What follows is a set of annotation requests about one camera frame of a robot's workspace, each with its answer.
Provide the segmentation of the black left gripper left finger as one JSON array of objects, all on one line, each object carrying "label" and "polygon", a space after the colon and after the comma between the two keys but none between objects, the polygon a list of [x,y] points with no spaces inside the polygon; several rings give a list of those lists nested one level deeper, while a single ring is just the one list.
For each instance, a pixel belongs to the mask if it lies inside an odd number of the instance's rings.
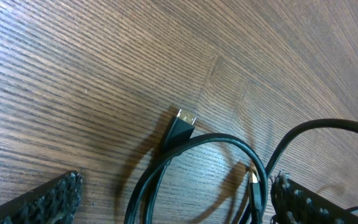
[{"label": "black left gripper left finger", "polygon": [[68,171],[2,205],[0,224],[72,224],[81,203],[83,176]]}]

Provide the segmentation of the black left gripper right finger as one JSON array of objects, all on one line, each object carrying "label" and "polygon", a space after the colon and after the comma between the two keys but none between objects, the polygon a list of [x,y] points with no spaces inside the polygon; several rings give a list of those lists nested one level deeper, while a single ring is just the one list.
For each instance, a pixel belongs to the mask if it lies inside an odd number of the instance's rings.
[{"label": "black left gripper right finger", "polygon": [[285,173],[279,173],[271,181],[270,196],[275,210],[271,223],[358,224],[358,206],[341,208],[294,182]]}]

